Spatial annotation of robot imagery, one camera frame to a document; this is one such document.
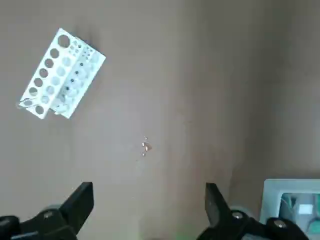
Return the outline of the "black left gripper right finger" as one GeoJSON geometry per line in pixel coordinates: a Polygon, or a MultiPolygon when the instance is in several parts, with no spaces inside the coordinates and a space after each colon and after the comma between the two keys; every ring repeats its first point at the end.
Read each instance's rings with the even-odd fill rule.
{"type": "Polygon", "coordinates": [[[307,240],[292,221],[270,217],[260,223],[239,209],[231,209],[215,183],[205,184],[205,212],[209,226],[197,240],[307,240]]]}

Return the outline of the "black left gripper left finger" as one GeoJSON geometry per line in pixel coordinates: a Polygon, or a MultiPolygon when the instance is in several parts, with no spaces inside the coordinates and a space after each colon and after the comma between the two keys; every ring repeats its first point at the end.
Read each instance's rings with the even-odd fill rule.
{"type": "Polygon", "coordinates": [[[93,211],[92,182],[82,182],[61,204],[40,211],[21,222],[15,215],[0,217],[2,240],[76,240],[77,234],[93,211]]]}

